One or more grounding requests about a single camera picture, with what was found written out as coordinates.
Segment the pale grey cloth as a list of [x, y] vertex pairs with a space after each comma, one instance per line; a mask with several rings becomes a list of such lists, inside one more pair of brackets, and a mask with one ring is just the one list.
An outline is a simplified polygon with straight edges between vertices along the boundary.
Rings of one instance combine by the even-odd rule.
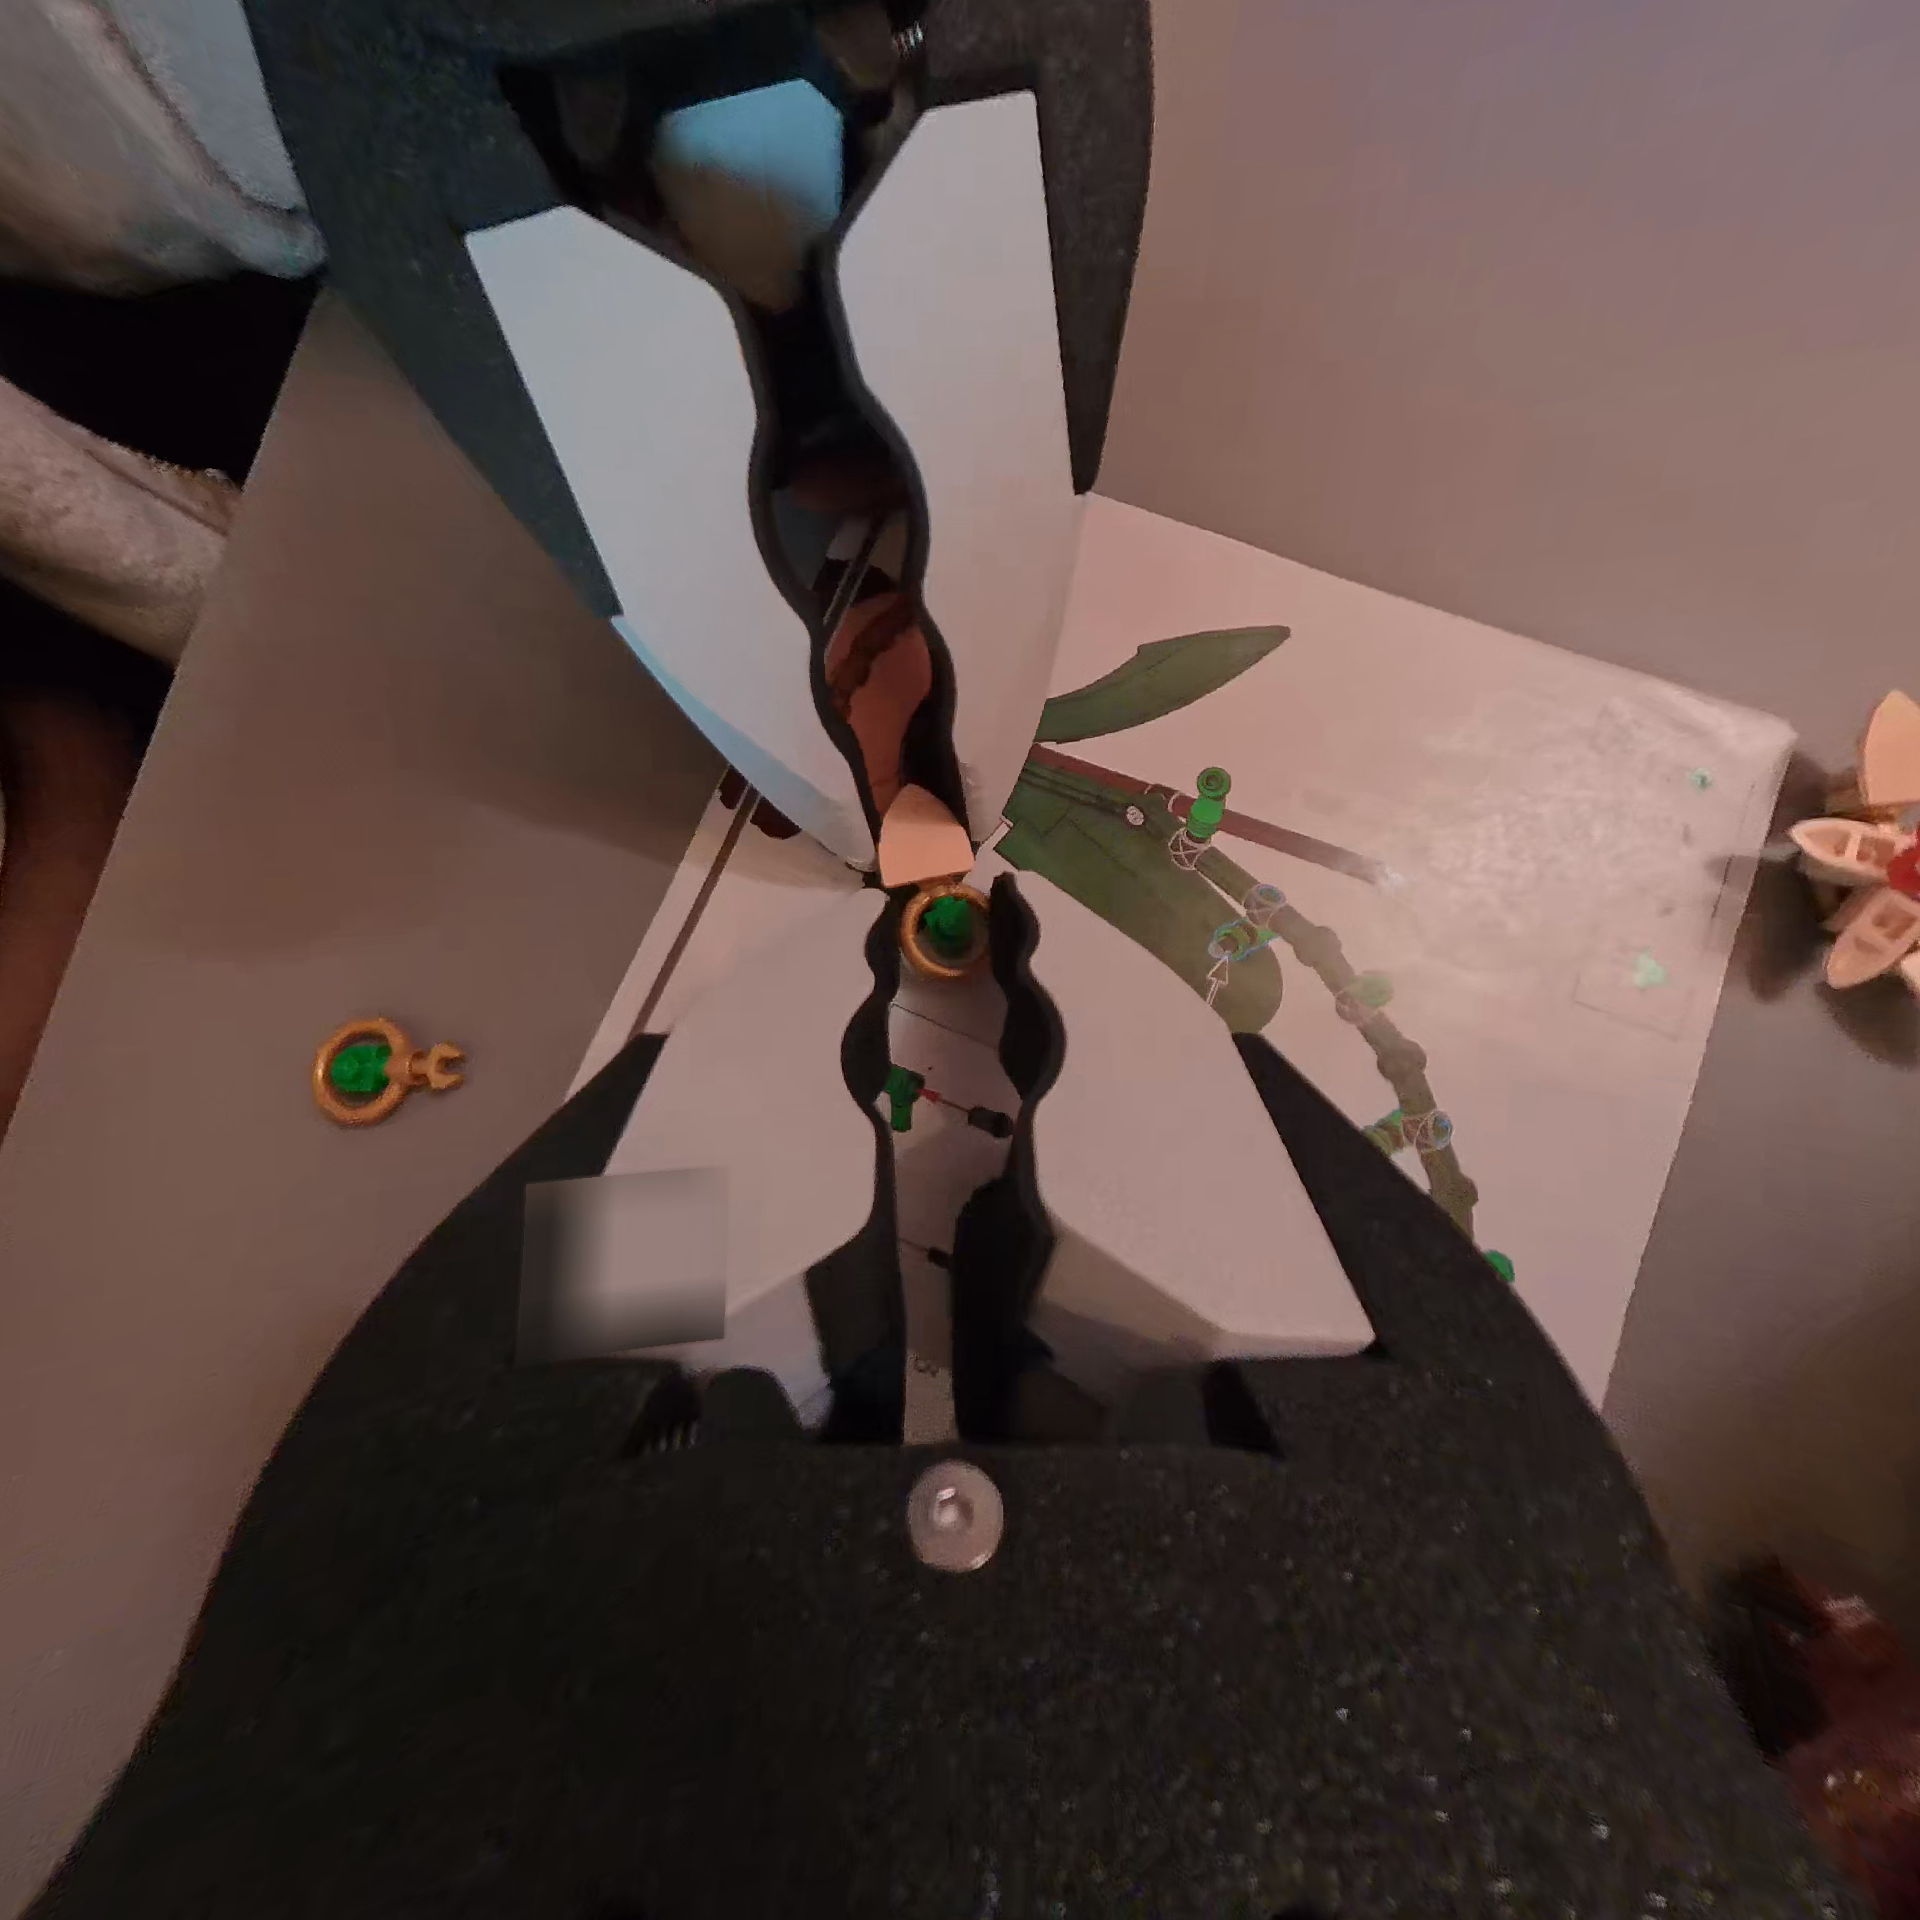
[[1, 274], [137, 298], [325, 258], [239, 3], [1, 4]]

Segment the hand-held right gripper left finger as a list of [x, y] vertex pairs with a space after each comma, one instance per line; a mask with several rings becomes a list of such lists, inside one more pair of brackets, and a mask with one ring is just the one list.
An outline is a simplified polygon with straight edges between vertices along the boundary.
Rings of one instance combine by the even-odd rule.
[[830, 1438], [903, 1440], [895, 984], [894, 902], [839, 894], [686, 1009], [604, 1172], [528, 1187], [519, 1362], [758, 1369]]

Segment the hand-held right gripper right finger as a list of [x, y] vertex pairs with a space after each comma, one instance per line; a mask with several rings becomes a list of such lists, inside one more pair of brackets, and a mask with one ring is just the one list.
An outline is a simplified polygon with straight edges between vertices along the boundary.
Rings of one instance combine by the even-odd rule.
[[1232, 1030], [1050, 880], [996, 870], [1005, 1161], [950, 1241], [972, 1442], [1095, 1435], [1153, 1377], [1375, 1342]]

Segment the white fluffy cloth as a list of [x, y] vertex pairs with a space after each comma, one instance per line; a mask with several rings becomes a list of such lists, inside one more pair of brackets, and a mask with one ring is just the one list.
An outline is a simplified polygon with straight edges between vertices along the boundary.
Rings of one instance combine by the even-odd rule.
[[178, 665], [242, 490], [86, 433], [1, 384], [1, 577], [164, 665]]

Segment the tan shield-shaped brick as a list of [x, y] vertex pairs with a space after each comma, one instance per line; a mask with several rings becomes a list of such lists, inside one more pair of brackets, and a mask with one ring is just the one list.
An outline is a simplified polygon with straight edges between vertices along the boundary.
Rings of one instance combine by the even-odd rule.
[[877, 882], [919, 892], [937, 880], [961, 880], [973, 868], [968, 829], [934, 794], [903, 784], [880, 819]]

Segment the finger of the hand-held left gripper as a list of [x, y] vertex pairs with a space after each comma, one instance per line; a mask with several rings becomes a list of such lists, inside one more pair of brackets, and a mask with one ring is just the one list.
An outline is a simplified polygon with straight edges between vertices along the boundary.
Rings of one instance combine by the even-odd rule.
[[608, 577], [616, 633], [790, 826], [869, 868], [869, 814], [814, 701], [808, 624], [761, 539], [761, 412], [733, 306], [568, 206], [473, 232], [465, 251]]
[[1085, 500], [1072, 481], [1040, 102], [925, 108], [828, 244], [854, 388], [916, 482], [913, 578], [988, 841], [1050, 688]]

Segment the open instruction booklet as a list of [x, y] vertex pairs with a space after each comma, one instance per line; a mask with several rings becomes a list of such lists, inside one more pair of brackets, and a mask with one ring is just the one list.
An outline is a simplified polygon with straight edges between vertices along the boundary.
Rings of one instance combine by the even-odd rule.
[[[892, 805], [928, 650], [853, 609], [828, 691]], [[1512, 1284], [1600, 1401], [1696, 1088], [1785, 722], [1113, 502], [961, 882], [1050, 880], [1262, 1038]], [[666, 1036], [854, 874], [714, 797], [588, 1066]], [[916, 979], [886, 1077], [906, 1352], [950, 1378], [952, 1228], [1016, 1093], [991, 961]]]

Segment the tan brick flower red centre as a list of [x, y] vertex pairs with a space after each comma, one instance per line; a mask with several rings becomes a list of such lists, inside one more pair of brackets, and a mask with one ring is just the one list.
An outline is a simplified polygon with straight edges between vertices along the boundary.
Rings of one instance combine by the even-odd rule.
[[1897, 979], [1918, 997], [1918, 701], [1892, 688], [1866, 715], [1823, 814], [1789, 828], [1799, 870], [1825, 899], [1823, 984]]

